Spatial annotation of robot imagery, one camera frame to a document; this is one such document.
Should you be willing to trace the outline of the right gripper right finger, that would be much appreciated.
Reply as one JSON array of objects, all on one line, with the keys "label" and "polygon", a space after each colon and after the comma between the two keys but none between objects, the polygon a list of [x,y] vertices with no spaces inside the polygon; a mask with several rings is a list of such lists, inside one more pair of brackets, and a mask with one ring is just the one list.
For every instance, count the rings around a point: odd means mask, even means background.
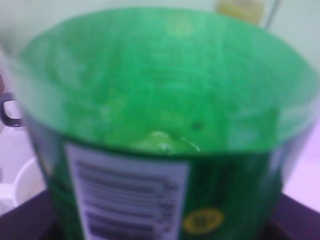
[{"label": "right gripper right finger", "polygon": [[282,194],[264,229],[266,240],[319,240],[320,214]]}]

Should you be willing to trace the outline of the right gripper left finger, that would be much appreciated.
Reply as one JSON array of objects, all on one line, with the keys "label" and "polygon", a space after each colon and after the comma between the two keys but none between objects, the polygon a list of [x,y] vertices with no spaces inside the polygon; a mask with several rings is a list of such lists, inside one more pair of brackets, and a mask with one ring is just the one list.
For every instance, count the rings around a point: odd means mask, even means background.
[{"label": "right gripper left finger", "polygon": [[2,240],[59,240],[60,226],[47,190],[0,217]]}]

